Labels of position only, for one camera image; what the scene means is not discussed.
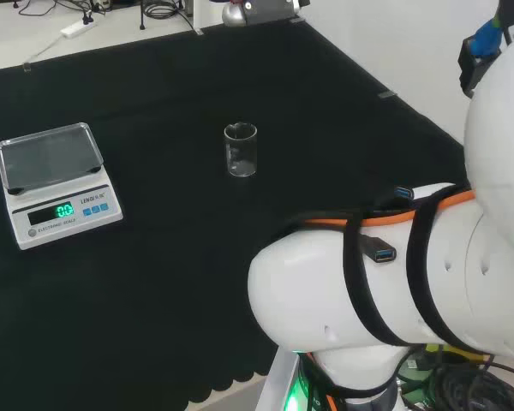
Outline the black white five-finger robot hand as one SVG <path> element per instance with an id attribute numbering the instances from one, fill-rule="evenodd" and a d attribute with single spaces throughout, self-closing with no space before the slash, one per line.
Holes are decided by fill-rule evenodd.
<path id="1" fill-rule="evenodd" d="M 224 1 L 222 21 L 227 27 L 246 27 L 298 16 L 310 0 Z"/>

